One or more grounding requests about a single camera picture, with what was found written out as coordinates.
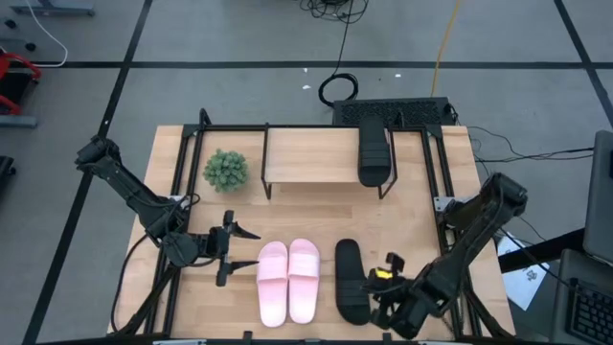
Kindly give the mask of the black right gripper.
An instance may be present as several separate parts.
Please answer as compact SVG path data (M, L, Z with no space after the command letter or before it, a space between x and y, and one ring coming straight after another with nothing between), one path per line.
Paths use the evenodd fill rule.
M420 299L413 291L413 281L388 271L393 274L391 279L378 279L372 268L361 285L378 303L372 311L371 322L384 330L418 331L421 309Z

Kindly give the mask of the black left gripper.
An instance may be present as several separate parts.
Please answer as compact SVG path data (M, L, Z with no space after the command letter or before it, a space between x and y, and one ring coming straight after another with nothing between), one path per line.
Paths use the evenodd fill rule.
M205 262L201 263L194 261L194 267L210 265L215 260L219 260L219 268L216 273L217 287L225 287L228 277L236 270L258 263L258 261L229 262L228 260L231 236L248 240L259 240L261 238L245 230L237 221L234 221L234 214L233 210L226 210L221 226L212 227L206 235L198 234L193 236L198 250L196 258L205 259Z

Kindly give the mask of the black ribbed slide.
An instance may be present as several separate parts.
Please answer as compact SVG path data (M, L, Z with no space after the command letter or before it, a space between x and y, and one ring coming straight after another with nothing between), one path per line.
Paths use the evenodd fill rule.
M389 178L392 170L390 145L381 118L368 115L358 128L358 169L360 183L365 187L378 187Z
M358 243L343 239L335 245L335 303L341 317L355 326L370 322L370 298L362 289L366 281Z

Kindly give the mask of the pink foam slide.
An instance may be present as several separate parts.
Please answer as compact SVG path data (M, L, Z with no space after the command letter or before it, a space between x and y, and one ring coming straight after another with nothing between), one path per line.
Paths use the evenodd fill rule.
M257 291L262 324L267 328L280 327L287 311L288 252L280 241L266 244L260 251L257 264Z
M290 244L287 278L290 318L307 324L315 316L320 280L320 253L314 243L296 239Z

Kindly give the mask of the small green potted plant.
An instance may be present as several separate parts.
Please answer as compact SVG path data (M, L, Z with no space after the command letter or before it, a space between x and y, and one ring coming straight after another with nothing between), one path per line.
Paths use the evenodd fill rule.
M203 177L217 193L232 193L246 184L249 168L243 154L217 149L207 160Z

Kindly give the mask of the white paper sheet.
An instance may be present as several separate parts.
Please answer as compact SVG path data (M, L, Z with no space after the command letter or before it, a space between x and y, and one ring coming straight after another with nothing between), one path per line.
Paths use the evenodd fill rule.
M549 308L556 293L555 281L546 271L549 268L548 264L532 264L504 273L504 287L510 301L522 311Z

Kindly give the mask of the black beam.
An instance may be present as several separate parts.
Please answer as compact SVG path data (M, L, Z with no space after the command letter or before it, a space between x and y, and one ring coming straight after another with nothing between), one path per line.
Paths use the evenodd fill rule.
M508 273L531 265L548 263L561 258L562 251L571 249L583 253L583 228L503 254L498 262L502 273Z

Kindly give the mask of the black perforated computer case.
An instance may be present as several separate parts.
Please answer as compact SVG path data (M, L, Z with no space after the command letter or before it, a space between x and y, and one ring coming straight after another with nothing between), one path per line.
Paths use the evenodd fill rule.
M336 101L332 123L357 126L364 116L375 115L388 126L453 126L457 113L447 97Z

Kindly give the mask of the grey laptop with black keyboard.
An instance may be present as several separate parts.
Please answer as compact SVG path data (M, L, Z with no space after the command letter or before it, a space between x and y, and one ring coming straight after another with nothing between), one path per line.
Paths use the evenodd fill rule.
M558 278L550 341L613 345L613 267L566 249Z

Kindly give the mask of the grey stand base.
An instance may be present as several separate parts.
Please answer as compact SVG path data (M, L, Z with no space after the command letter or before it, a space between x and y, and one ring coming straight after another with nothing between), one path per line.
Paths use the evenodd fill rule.
M0 127L36 128L37 119L25 115L0 115Z
M95 16L94 0L22 0L23 5L10 5L17 14L43 16Z

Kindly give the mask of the red cart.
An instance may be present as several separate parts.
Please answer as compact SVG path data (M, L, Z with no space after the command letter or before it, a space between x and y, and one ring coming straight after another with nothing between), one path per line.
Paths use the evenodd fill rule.
M40 69L24 57L0 52L0 115L20 115L41 76Z

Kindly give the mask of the wooden shelf with black frame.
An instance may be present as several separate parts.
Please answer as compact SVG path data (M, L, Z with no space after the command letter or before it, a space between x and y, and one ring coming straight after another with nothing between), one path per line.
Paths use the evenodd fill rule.
M359 129L264 126L261 183L267 198L284 183L357 183Z

